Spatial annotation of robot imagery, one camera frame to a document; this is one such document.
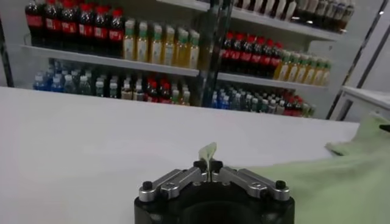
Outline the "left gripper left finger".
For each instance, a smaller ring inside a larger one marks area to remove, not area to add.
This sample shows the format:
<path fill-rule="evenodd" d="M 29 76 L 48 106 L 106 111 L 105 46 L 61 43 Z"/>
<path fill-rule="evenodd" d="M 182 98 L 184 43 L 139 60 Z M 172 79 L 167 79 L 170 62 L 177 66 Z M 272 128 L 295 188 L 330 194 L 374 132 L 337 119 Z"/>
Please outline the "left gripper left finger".
<path fill-rule="evenodd" d="M 193 162 L 189 169 L 174 169 L 155 181 L 144 181 L 139 189 L 139 201 L 149 203 L 158 197 L 167 200 L 177 198 L 180 191 L 189 184 L 201 184 L 208 180 L 208 166 L 206 161 Z"/>

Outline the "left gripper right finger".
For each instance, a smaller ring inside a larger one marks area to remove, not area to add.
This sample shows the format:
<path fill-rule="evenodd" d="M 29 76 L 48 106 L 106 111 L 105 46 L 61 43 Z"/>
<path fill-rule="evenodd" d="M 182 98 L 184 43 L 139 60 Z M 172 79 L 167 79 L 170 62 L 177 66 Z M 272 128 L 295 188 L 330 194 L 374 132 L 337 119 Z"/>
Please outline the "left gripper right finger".
<path fill-rule="evenodd" d="M 248 169 L 232 169 L 223 165 L 222 161 L 211 159 L 209 163 L 209 177 L 211 181 L 222 184 L 233 183 L 253 198 L 261 199 L 264 194 L 277 201 L 288 201 L 290 190 L 285 181 L 273 181 L 258 175 Z"/>

